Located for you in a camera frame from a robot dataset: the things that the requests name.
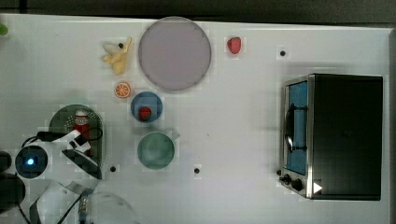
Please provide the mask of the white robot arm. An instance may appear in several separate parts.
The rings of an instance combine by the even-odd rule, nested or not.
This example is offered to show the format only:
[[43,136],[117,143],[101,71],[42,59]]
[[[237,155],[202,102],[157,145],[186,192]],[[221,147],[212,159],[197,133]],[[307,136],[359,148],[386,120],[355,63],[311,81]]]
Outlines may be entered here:
[[39,132],[25,141],[15,158],[17,176],[50,182],[30,206],[28,224],[139,224],[129,203],[95,190],[103,174],[85,154],[90,148],[78,131]]

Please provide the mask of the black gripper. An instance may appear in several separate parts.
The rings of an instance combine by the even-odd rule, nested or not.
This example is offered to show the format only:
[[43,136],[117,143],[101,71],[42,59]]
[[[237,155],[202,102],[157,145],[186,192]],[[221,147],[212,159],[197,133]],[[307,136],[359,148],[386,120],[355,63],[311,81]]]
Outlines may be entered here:
[[102,171],[99,165],[84,153],[74,149],[66,149],[62,153],[85,173],[96,179],[102,179]]

